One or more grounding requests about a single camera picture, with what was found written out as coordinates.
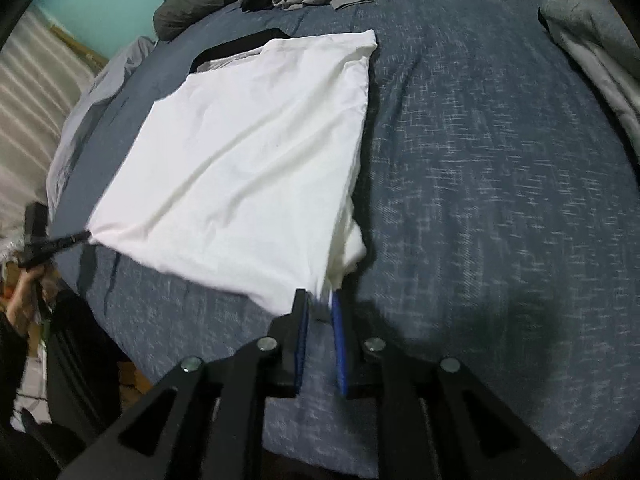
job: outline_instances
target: bed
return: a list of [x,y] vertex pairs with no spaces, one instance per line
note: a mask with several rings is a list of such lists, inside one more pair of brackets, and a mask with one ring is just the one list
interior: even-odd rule
[[[640,194],[624,134],[538,23],[541,0],[376,0],[242,13],[160,43],[111,102],[62,194],[52,235],[82,230],[151,105],[203,50],[279,27],[372,28],[354,217],[366,259],[347,298],[407,351],[461,358],[577,472],[640,423]],[[101,246],[58,268],[153,381],[182,357],[266,332],[247,298],[159,274]],[[302,394],[269,402],[264,447],[376,475],[374,406],[345,401],[326,316],[310,322]]]

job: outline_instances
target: black strap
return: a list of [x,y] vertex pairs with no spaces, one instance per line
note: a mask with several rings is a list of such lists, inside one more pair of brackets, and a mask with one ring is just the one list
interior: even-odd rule
[[238,38],[237,40],[228,41],[227,43],[212,46],[211,48],[208,48],[207,50],[201,52],[196,56],[196,59],[194,59],[193,63],[191,63],[189,73],[193,74],[201,64],[206,63],[207,61],[212,61],[214,59],[223,59],[223,57],[235,56],[236,54],[240,54],[241,52],[248,52],[249,50],[253,50],[254,48],[264,46],[270,40],[290,39],[291,36],[285,34],[279,28],[268,28],[267,30],[262,30],[260,32],[256,32],[255,34],[243,36],[242,38]]

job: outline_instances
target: screw head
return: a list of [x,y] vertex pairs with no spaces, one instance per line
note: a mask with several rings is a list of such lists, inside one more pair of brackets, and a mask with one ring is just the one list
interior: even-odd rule
[[446,357],[440,361],[440,368],[449,374],[454,374],[460,371],[460,361],[454,357]]
[[194,372],[202,365],[202,359],[195,355],[185,357],[180,363],[183,372]]
[[278,347],[278,342],[270,336],[261,337],[257,344],[261,352],[270,352]]
[[364,342],[364,348],[369,350],[369,352],[382,352],[385,346],[385,340],[379,337],[370,337]]

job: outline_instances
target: black metal bracket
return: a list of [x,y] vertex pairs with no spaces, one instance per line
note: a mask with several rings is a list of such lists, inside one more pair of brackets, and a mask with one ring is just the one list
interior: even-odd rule
[[[254,480],[266,397],[295,397],[302,381],[310,298],[233,356],[171,370],[62,480]],[[574,473],[455,358],[407,356],[334,295],[338,382],[378,403],[382,480],[564,480]]]
[[183,359],[60,478],[257,478],[265,397],[300,389],[308,304],[297,290],[291,313],[231,357]]
[[407,356],[342,302],[336,294],[338,376],[348,398],[378,401],[380,479],[577,478],[460,361]]

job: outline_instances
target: white t-shirt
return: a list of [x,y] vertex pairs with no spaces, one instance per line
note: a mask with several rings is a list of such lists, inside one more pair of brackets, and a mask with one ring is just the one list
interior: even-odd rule
[[137,262],[290,312],[365,254],[351,193],[372,30],[209,62],[156,101],[88,222]]

